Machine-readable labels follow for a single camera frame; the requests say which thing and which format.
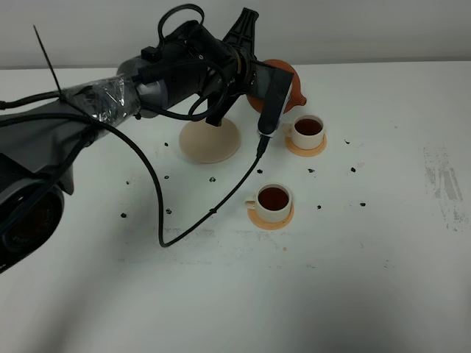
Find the cup handle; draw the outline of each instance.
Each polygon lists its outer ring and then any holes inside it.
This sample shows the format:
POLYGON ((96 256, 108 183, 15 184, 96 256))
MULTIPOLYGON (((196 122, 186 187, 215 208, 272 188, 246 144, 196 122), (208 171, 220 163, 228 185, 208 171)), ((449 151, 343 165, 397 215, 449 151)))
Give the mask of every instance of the cup handle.
POLYGON ((281 128, 283 130, 283 134, 285 134, 286 137, 288 138, 292 138, 293 137, 293 128, 292 128, 293 124, 287 124, 287 123, 284 123, 281 128))
POLYGON ((248 210, 254 210, 254 209, 255 209, 255 197, 254 197, 254 196, 250 196, 247 200, 245 200, 244 206, 245 206, 248 210))

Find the black cable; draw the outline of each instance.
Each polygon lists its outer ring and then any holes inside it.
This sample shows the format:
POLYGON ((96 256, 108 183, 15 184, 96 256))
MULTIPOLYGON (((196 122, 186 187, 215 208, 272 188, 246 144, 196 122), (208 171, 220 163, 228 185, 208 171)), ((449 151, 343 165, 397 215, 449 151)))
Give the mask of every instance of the black cable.
POLYGON ((159 21, 159 24, 157 25, 157 34, 159 36, 159 45, 157 46, 160 50, 163 49, 163 46, 165 45, 165 37, 163 36, 163 25, 167 20, 170 18, 175 13, 178 13, 179 11, 182 10, 193 10, 196 11, 201 15, 201 22, 199 22, 199 25, 203 25, 203 22, 205 21, 205 12, 203 9, 199 6, 196 6, 195 4, 183 4, 177 7, 174 7, 173 9, 169 10, 164 16, 159 21))
POLYGON ((0 101, 0 110, 23 107, 24 105, 35 103, 37 101, 43 101, 45 99, 53 99, 59 97, 59 92, 53 91, 35 94, 34 96, 25 97, 19 99, 18 101, 0 101))
POLYGON ((144 103, 141 103, 142 109, 151 110, 154 113, 168 116, 169 118, 173 118, 173 119, 192 120, 192 121, 200 121, 204 118, 207 118, 209 115, 214 114, 224 104, 224 101, 227 98, 227 93, 228 93, 229 88, 228 88, 228 80, 227 80, 224 70, 219 65, 215 64, 214 62, 210 60, 183 60, 183 61, 179 61, 178 63, 171 63, 168 65, 154 64, 151 66, 146 66, 144 68, 139 69, 138 75, 134 76, 132 80, 134 82, 142 82, 146 85, 151 82, 158 81, 162 76, 166 75, 169 70, 175 70, 178 68, 192 69, 192 68, 198 68, 198 67, 212 68, 214 71, 216 71, 219 74, 220 79, 221 79, 221 93, 219 94, 219 99, 215 104, 209 107, 205 112, 196 114, 196 115, 192 115, 191 113, 188 115, 183 115, 183 114, 169 112, 168 110, 164 110, 160 107, 150 105, 150 104, 144 104, 144 103))
POLYGON ((255 158, 255 162, 252 164, 252 166, 249 168, 249 170, 245 173, 245 175, 242 177, 241 181, 227 194, 226 197, 222 199, 221 202, 219 202, 213 209, 209 211, 208 214, 206 214, 203 218, 201 218, 199 221, 195 223, 192 227, 190 227, 188 230, 186 230, 183 234, 179 235, 175 239, 169 241, 166 243, 163 240, 163 194, 162 194, 162 189, 160 187, 159 179, 157 177, 157 174, 155 173, 154 168, 150 164, 149 160, 147 159, 146 155, 139 149, 139 147, 129 138, 127 137, 123 132, 119 131, 115 127, 108 125, 106 123, 103 123, 98 120, 92 119, 89 114, 87 114, 85 111, 82 110, 82 113, 84 113, 86 116, 80 116, 80 115, 74 115, 70 113, 62 114, 62 113, 44 113, 44 114, 31 114, 31 115, 23 115, 23 116, 18 116, 15 118, 10 118, 4 121, 0 121, 0 128, 6 127, 6 126, 11 126, 11 125, 16 125, 16 124, 21 124, 21 123, 26 123, 28 121, 39 121, 39 120, 70 120, 70 121, 77 121, 81 122, 87 125, 91 125, 94 127, 98 127, 100 129, 105 129, 108 132, 113 133, 116 135, 118 138, 123 140, 142 160, 144 165, 147 168, 147 171, 150 173, 150 176, 152 178, 152 181, 155 186, 155 192, 157 193, 157 205, 158 205, 158 239, 159 239, 159 244, 163 248, 167 248, 173 244, 175 244, 177 241, 182 240, 185 236, 193 232, 201 223, 206 221, 211 215, 217 212, 217 210, 241 187, 241 185, 245 182, 247 177, 252 173, 252 171, 255 169, 256 165, 258 164, 258 161, 262 157, 266 145, 268 144, 269 138, 266 136, 262 136, 260 143, 258 144, 257 148, 257 157, 255 158))
POLYGON ((51 190, 51 188, 56 185, 64 173, 72 166, 72 163, 75 161, 80 151, 90 143, 93 135, 85 133, 79 142, 73 147, 71 152, 68 154, 67 158, 61 164, 61 166, 51 175, 51 177, 42 184, 35 192, 29 196, 25 202, 23 202, 17 210, 11 213, 7 219, 2 222, 2 227, 0 228, 0 235, 2 235, 4 240, 4 245, 7 245, 5 237, 7 236, 7 231, 18 223, 24 216, 51 190))
POLYGON ((188 115, 193 115, 194 111, 201 105, 201 103, 203 103, 206 99, 208 99, 211 94, 212 93, 207 94, 206 96, 199 97, 198 100, 195 101, 193 103, 193 105, 191 106, 190 110, 188 111, 188 115))
MULTIPOLYGON (((164 240, 163 240, 163 232, 159 232, 159 244, 160 246, 162 246, 163 248, 168 248, 169 246, 175 244, 177 241, 179 240, 182 240, 184 237, 186 237, 188 234, 190 234, 191 232, 193 232, 201 223, 203 223, 204 221, 206 221, 208 218, 210 218, 214 213, 216 213, 219 208, 221 208, 221 206, 223 204, 226 203, 226 201, 228 199, 230 199, 230 197, 236 193, 236 191, 242 186, 242 184, 244 184, 244 182, 247 180, 247 178, 249 177, 249 175, 253 172, 253 170, 255 169, 255 167, 257 166, 258 164, 258 161, 260 160, 260 157, 257 156, 255 158, 255 161, 254 163, 250 166, 249 170, 245 173, 245 175, 242 177, 241 181, 238 182, 238 184, 226 195, 226 197, 224 197, 222 199, 221 202, 219 202, 217 204, 216 207, 212 208, 211 210, 209 210, 209 212, 203 217, 201 218, 199 221, 197 221, 192 227, 188 228, 188 230, 184 231, 182 234, 180 234, 179 236, 177 236, 175 239, 173 240, 170 240, 168 243, 166 243, 164 240)), ((160 217, 160 214, 162 213, 163 215, 163 208, 160 209, 162 212, 159 212, 159 229, 160 228, 163 228, 163 218, 160 217)))

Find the plastic wrap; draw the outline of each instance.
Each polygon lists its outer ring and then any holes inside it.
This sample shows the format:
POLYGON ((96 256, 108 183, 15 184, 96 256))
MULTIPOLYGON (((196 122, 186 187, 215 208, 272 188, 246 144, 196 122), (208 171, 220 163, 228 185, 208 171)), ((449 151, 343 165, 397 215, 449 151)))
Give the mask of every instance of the plastic wrap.
POLYGON ((118 126, 139 112, 141 104, 132 80, 115 76, 63 91, 65 97, 96 120, 118 126))

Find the smudge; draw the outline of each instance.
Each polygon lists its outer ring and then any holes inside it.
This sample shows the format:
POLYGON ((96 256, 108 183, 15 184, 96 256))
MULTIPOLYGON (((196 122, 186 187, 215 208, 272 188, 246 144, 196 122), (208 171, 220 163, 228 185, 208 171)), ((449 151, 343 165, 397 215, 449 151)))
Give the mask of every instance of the smudge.
POLYGON ((455 232, 469 229, 470 217, 446 148, 426 146, 423 154, 426 192, 435 198, 446 228, 455 232))

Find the robotic arm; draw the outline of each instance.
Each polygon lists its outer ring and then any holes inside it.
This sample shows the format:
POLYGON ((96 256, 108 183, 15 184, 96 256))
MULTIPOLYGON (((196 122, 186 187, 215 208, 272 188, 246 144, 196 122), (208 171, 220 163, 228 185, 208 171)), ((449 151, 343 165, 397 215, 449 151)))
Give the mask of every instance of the robotic arm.
POLYGON ((25 113, 0 116, 0 273, 44 244, 59 224, 63 192, 74 192, 72 167, 59 173, 60 168, 106 133, 87 124, 84 115, 113 127, 133 115, 206 119, 219 126, 237 98, 249 94, 265 100, 258 120, 260 158, 285 109, 293 74, 256 60, 257 17, 255 11, 244 9, 224 39, 217 40, 202 25, 201 8, 181 5, 160 20, 158 46, 142 49, 141 55, 122 63, 117 76, 14 102, 0 101, 0 110, 6 110, 57 98, 25 113), (197 11, 201 22, 187 21, 164 37, 165 21, 184 9, 197 11), (187 115, 168 111, 195 93, 200 99, 187 115), (194 115, 204 101, 208 101, 206 112, 194 115), (28 124, 10 124, 16 118, 29 119, 28 124), (31 204, 41 188, 47 192, 31 204), (17 219, 18 210, 28 202, 28 212, 17 219))

